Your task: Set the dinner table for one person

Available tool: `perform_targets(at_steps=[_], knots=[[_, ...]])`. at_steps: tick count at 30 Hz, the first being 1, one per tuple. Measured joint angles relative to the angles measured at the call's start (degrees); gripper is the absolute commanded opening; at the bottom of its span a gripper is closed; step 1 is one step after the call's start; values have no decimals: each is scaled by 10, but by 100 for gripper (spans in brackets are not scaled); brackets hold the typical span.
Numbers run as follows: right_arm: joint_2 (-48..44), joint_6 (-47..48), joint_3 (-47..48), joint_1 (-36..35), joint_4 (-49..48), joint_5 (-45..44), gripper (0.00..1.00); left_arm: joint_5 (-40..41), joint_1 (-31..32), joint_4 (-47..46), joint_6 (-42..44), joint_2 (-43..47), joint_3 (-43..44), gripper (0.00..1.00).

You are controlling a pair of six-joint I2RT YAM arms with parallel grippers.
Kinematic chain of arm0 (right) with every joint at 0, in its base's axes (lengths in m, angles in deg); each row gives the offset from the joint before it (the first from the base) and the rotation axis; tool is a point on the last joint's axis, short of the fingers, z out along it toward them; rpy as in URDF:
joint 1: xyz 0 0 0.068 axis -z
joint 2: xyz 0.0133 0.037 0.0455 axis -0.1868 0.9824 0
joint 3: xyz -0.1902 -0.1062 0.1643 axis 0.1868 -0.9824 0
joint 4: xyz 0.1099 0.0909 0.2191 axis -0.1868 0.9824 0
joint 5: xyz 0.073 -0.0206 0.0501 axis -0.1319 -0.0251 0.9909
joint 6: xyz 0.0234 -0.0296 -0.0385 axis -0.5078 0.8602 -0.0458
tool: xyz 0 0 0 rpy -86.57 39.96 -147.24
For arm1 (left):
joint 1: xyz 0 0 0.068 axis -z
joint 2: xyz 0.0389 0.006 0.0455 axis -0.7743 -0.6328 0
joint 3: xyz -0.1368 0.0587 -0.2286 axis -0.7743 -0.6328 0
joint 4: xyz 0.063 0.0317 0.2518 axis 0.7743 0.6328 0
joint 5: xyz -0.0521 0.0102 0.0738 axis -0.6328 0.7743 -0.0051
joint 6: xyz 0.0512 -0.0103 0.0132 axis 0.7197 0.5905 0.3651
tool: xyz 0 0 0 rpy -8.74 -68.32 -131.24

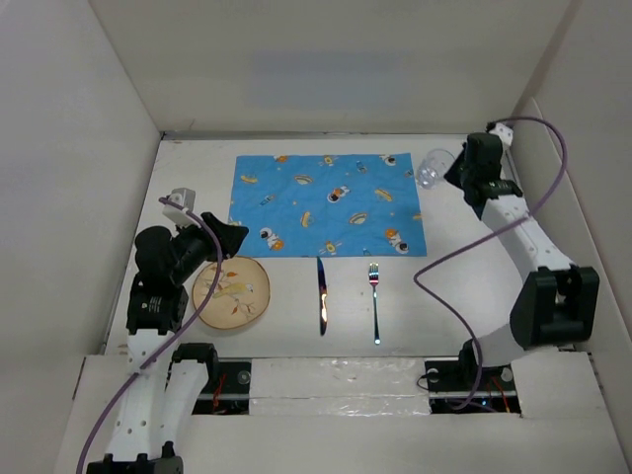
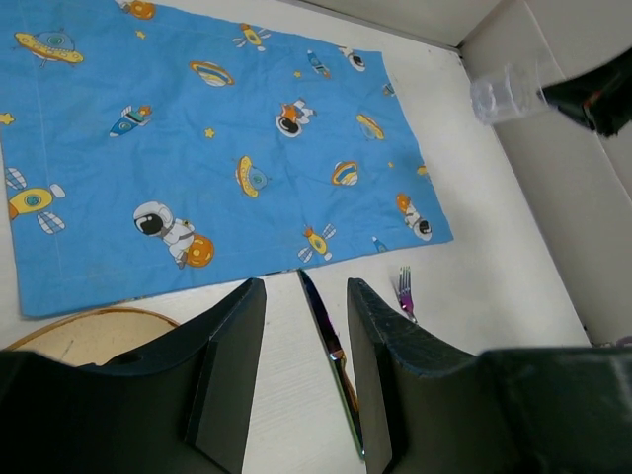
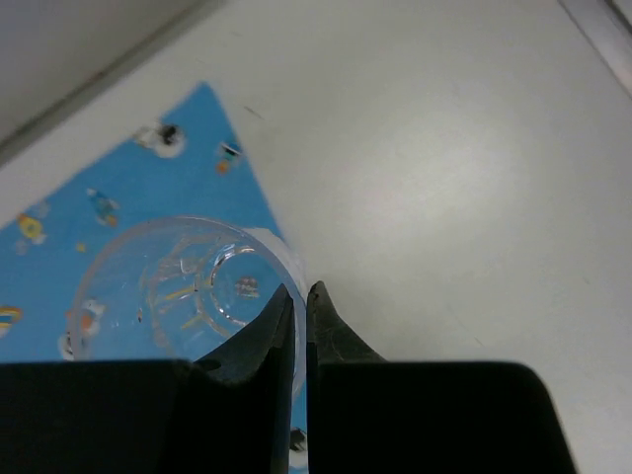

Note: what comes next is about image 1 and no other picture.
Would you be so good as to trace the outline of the blue space-print cloth placemat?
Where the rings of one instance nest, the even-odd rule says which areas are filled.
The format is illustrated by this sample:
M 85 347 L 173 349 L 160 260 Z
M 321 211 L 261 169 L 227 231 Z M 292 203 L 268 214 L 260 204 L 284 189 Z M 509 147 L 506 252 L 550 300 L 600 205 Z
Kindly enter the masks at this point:
M 427 253 L 408 153 L 239 156 L 228 216 L 246 257 Z

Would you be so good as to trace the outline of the clear plastic cup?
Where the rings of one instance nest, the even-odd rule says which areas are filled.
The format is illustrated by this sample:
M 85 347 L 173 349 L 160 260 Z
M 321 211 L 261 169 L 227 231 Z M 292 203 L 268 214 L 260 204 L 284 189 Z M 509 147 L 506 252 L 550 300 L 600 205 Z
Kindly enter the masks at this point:
M 444 175 L 455 162 L 455 156 L 448 150 L 431 150 L 416 169 L 415 178 L 419 187 L 430 190 L 443 180 Z

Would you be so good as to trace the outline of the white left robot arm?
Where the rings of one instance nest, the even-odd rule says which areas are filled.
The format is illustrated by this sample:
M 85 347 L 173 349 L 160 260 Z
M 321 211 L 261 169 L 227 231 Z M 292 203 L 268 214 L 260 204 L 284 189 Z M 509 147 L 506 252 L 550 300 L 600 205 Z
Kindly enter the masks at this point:
M 187 279 L 204 263 L 223 264 L 248 230 L 179 210 L 177 230 L 152 226 L 134 240 L 137 273 L 127 306 L 127 380 L 86 439 L 79 473 L 181 473 L 177 451 L 200 392 L 219 382 L 216 349 L 180 343 L 193 321 L 185 316 Z

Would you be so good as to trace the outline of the round bird-painted plate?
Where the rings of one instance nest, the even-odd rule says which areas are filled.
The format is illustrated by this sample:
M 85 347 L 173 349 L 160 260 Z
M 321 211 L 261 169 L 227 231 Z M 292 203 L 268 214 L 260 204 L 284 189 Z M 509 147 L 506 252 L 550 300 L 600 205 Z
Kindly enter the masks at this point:
M 270 300 L 270 278 L 264 267 L 254 259 L 234 257 L 222 264 L 217 286 L 198 318 L 215 330 L 237 330 L 262 316 Z

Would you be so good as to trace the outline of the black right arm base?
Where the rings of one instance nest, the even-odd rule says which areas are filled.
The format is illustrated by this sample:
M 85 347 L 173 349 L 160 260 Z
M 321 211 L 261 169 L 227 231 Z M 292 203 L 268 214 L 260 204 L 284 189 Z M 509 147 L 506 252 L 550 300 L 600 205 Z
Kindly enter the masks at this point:
M 429 395 L 432 414 L 521 414 L 512 366 L 480 369 L 470 341 L 457 357 L 426 359 L 417 386 Z

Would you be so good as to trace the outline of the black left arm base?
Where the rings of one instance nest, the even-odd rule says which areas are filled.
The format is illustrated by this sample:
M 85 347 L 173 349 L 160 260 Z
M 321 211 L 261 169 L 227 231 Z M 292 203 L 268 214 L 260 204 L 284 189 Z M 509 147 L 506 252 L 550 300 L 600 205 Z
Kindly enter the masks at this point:
M 221 358 L 216 375 L 202 388 L 193 408 L 194 415 L 248 415 L 252 361 L 249 358 Z

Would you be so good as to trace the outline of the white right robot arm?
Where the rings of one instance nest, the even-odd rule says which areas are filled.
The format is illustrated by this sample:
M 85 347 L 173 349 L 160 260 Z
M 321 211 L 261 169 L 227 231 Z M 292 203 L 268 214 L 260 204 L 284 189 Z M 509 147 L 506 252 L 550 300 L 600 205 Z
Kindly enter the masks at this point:
M 471 133 L 444 176 L 500 240 L 522 280 L 508 323 L 470 339 L 459 353 L 456 376 L 470 389 L 488 382 L 492 367 L 538 348 L 585 342 L 593 333 L 599 276 L 560 251 L 530 214 L 518 185 L 502 179 L 508 144 L 496 132 Z

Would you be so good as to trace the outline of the iridescent fork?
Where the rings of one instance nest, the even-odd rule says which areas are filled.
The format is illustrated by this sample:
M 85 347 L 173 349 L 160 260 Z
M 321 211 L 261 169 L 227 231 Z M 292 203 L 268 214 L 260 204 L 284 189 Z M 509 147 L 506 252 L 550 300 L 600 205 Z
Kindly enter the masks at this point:
M 378 308 L 377 308 L 377 286 L 379 284 L 379 266 L 377 263 L 369 264 L 368 282 L 372 287 L 374 343 L 377 346 L 379 346 L 381 344 L 381 339 L 380 339 L 380 333 L 379 333 Z

